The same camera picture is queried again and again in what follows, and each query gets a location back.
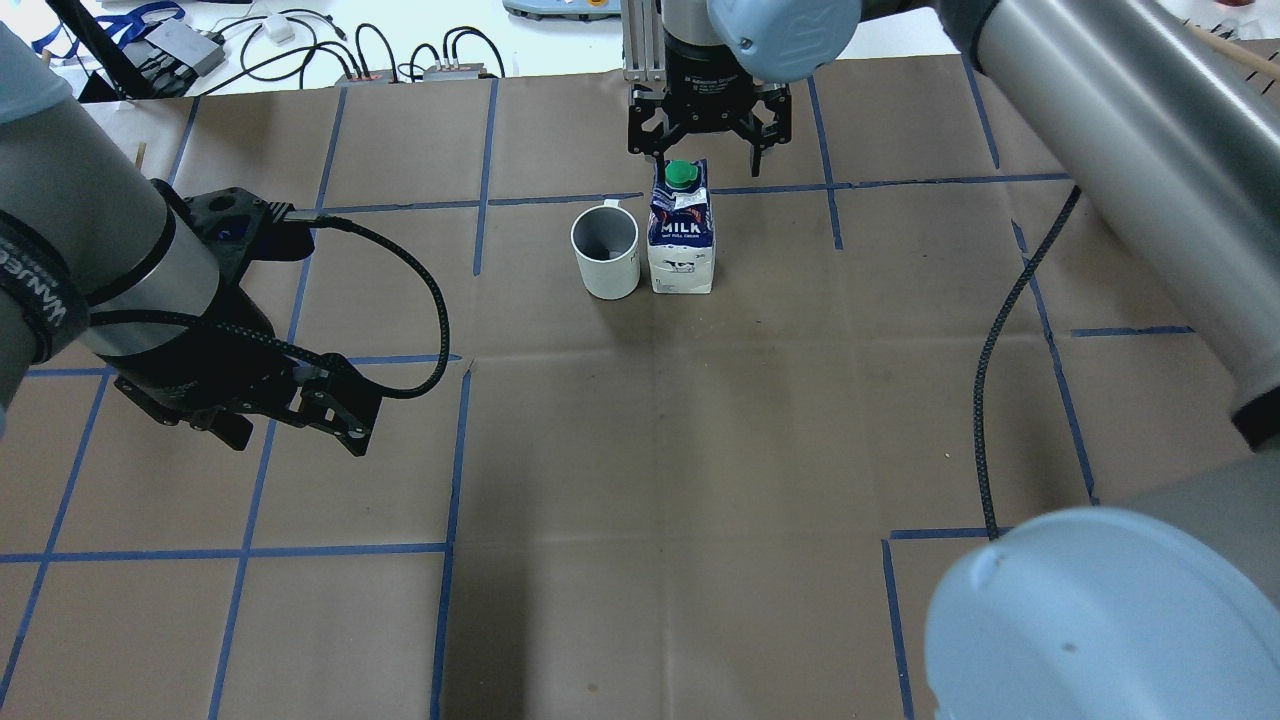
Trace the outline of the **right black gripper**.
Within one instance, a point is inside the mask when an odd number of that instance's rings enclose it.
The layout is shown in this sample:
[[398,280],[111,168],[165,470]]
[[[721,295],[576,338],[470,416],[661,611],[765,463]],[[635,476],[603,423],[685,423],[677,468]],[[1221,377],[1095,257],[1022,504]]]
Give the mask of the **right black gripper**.
[[686,135],[733,131],[751,146],[750,173],[762,173],[767,150],[792,138],[788,85],[758,85],[724,45],[664,37],[667,88],[631,87],[627,147],[666,163]]

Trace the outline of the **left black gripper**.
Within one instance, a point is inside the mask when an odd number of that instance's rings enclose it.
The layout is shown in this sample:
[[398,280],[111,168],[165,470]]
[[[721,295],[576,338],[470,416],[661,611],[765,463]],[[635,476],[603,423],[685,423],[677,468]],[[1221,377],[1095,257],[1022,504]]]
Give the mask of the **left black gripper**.
[[165,427],[182,423],[244,451],[253,424],[242,413],[284,411],[291,424],[334,438],[355,457],[369,451],[381,395],[342,355],[334,368],[300,364],[275,345],[268,316],[251,300],[214,300],[204,314],[110,311],[108,363],[119,389]]

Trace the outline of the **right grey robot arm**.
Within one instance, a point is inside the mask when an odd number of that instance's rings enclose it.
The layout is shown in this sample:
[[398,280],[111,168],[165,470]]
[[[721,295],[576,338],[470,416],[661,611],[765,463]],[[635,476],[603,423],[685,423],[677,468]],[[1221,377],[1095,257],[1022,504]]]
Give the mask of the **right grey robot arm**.
[[[931,601],[925,665],[897,656],[938,719],[1275,719],[1277,716],[1277,113],[1152,1],[936,1],[970,86],[991,164],[987,82],[1059,164],[1070,196],[1019,277],[977,360],[972,438],[988,541]],[[1193,334],[1234,384],[1230,419],[1251,454],[1121,503],[1097,495],[1100,451],[1055,375],[1088,509],[998,528],[984,397],[1021,293],[1061,357],[1038,274],[1082,197],[1143,261],[1178,325],[1080,325],[1071,337]]]

